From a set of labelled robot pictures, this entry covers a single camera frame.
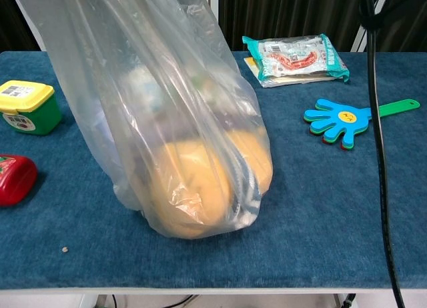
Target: floor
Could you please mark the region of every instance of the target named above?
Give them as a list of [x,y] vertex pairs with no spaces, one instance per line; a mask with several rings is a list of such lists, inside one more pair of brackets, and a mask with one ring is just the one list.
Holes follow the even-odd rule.
[[[407,308],[427,307],[427,291],[403,292]],[[182,295],[117,295],[118,308],[162,308],[181,301]],[[82,295],[21,295],[0,293],[0,308],[79,308]],[[391,291],[356,296],[354,308],[395,308]],[[113,308],[111,295],[104,307]],[[336,308],[333,295],[202,295],[187,308]]]

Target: yellow container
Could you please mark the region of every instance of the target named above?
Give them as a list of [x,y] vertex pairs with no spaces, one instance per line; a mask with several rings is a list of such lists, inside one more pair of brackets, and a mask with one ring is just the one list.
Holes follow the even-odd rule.
[[10,80],[0,86],[0,112],[16,131],[48,134],[61,120],[52,86]]

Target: dark background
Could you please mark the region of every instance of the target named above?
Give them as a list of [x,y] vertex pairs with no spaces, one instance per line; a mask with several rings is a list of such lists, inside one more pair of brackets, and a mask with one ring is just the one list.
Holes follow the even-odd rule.
[[[398,0],[387,0],[384,9]],[[339,51],[356,37],[359,0],[219,0],[219,23],[232,50],[243,50],[242,35],[254,39],[325,33]],[[427,51],[427,3],[416,13],[383,28],[379,51]],[[15,0],[0,0],[0,52],[39,50]]]

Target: blue carpet surface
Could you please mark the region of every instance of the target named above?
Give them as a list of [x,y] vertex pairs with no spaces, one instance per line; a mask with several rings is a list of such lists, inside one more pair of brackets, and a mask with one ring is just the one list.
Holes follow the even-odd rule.
[[[0,209],[0,289],[40,287],[390,287],[382,246],[372,125],[353,151],[310,135],[302,115],[320,97],[367,107],[366,56],[342,53],[340,81],[262,89],[274,178],[246,229],[207,239],[168,239],[123,207],[91,156],[46,53],[0,54],[0,84],[38,81],[56,90],[63,120],[48,136],[0,120],[0,153],[26,155],[39,179],[21,204]],[[390,216],[401,286],[427,288],[427,53],[380,53],[380,103],[421,108],[382,120]],[[62,247],[68,253],[62,253]]]

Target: hand clapper toy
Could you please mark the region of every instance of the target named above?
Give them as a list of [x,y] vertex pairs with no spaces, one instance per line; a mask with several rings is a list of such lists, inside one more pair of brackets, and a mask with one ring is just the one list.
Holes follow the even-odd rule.
[[[380,106],[380,117],[417,109],[419,106],[420,103],[413,99],[396,101]],[[334,143],[344,133],[341,148],[347,150],[354,146],[354,135],[367,130],[371,119],[369,107],[358,109],[326,99],[318,99],[316,109],[304,113],[304,120],[312,123],[310,132],[315,135],[324,133],[325,143]]]

